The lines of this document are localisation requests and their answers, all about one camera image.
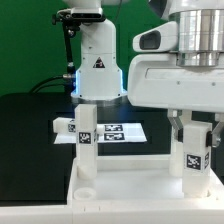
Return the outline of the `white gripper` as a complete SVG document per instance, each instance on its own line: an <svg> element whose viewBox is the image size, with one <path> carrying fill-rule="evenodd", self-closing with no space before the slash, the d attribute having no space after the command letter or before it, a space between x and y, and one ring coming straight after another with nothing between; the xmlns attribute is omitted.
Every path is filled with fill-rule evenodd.
<svg viewBox="0 0 224 224"><path fill-rule="evenodd" d="M215 67L179 67L176 61L170 53L134 57L128 99L134 106L169 109L174 138L182 142L181 110L224 113L224 57Z"/></svg>

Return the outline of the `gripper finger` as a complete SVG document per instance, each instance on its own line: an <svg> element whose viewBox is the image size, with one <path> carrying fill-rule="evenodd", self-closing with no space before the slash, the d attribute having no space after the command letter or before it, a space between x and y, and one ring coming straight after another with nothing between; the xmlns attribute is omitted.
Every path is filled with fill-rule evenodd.
<svg viewBox="0 0 224 224"><path fill-rule="evenodd" d="M206 136L206 146L217 148L221 143L221 132L224 129L224 113L216 113L215 121L217 125Z"/></svg>

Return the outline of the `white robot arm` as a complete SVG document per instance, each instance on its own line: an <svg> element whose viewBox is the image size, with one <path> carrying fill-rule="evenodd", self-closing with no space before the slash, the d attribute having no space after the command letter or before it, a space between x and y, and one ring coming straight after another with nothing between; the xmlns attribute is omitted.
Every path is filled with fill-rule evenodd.
<svg viewBox="0 0 224 224"><path fill-rule="evenodd" d="M133 39L134 106L213 112L224 123L224 0L149 0L165 24Z"/></svg>

